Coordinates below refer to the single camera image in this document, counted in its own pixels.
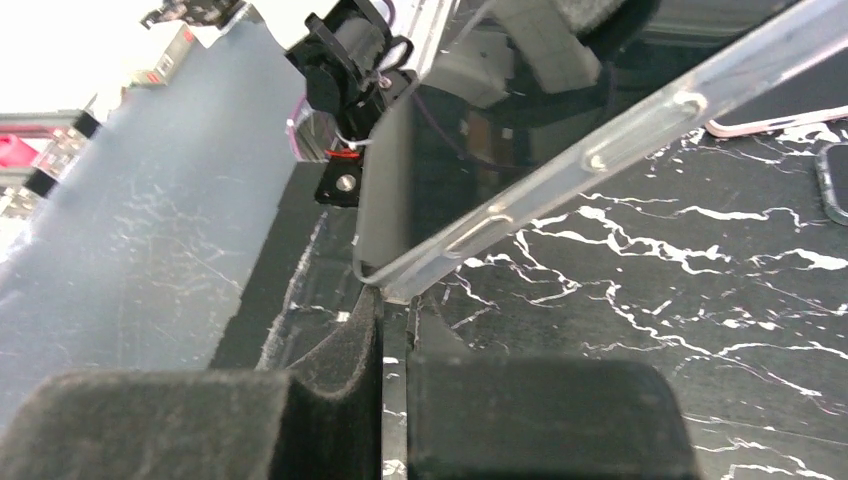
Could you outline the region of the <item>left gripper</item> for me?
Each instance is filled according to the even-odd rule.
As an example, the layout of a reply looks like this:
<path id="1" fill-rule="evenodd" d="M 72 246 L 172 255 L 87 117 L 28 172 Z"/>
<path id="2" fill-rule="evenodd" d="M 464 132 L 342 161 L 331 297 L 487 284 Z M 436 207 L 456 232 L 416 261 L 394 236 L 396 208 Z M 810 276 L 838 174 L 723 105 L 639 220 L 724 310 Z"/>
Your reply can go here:
<path id="1" fill-rule="evenodd" d="M 449 38 L 455 1 L 414 1 L 393 29 L 371 1 L 254 1 L 305 81 L 305 101 L 331 117 L 334 139 L 318 203 L 356 207 L 385 174 L 399 186 L 410 163 L 407 96 Z"/>

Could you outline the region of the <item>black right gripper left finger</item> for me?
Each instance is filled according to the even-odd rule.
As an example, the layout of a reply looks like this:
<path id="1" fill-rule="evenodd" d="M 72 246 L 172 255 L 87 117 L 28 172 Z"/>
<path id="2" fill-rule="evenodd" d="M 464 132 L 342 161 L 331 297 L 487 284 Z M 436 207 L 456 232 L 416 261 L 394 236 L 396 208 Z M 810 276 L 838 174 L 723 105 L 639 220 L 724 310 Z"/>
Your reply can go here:
<path id="1" fill-rule="evenodd" d="M 1 440 L 5 479 L 376 479 L 382 303 L 282 370 L 88 371 L 43 383 Z"/>

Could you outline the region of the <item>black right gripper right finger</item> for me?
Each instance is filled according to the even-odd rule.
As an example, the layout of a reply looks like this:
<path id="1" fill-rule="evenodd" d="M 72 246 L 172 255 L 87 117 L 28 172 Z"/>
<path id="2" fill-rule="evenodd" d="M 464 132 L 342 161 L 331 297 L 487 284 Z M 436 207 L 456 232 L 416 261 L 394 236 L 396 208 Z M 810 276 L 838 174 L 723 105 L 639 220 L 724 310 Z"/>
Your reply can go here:
<path id="1" fill-rule="evenodd" d="M 677 399 L 654 367 L 475 352 L 421 296 L 407 323 L 412 479 L 698 479 Z"/>

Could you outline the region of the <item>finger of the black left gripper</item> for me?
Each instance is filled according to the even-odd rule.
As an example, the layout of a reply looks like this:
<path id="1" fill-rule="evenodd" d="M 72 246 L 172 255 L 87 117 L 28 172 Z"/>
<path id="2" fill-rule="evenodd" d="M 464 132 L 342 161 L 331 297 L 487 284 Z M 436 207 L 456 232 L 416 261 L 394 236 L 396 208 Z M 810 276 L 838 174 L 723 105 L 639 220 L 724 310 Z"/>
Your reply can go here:
<path id="1" fill-rule="evenodd" d="M 595 84 L 601 64 L 578 37 L 610 19 L 619 0 L 502 0 L 493 15 L 547 94 Z"/>

